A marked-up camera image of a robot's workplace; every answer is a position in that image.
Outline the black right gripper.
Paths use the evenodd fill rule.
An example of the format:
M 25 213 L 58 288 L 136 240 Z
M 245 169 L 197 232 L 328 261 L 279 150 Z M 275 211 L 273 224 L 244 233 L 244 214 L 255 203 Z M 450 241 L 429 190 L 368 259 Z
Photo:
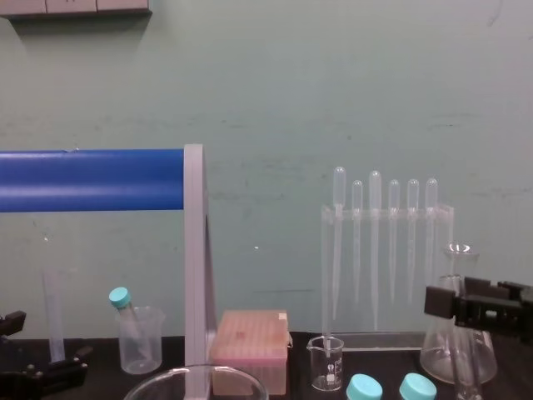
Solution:
M 464 287 L 465 295 L 427 287 L 424 313 L 462 328 L 519 330 L 521 342 L 532 345 L 532 286 L 464 277 Z

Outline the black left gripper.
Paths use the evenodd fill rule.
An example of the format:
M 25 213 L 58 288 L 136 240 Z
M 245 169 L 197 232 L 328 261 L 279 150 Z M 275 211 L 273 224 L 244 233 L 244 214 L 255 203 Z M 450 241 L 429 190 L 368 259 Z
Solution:
M 27 314 L 16 311 L 1 317 L 1 344 L 8 338 L 23 330 Z M 1 373 L 1 399 L 26 400 L 40 399 L 42 388 L 75 388 L 84 384 L 88 360 L 92 356 L 92 347 L 79 348 L 72 357 L 62 361 L 50 362 L 44 369 L 38 370 L 29 364 L 22 372 Z

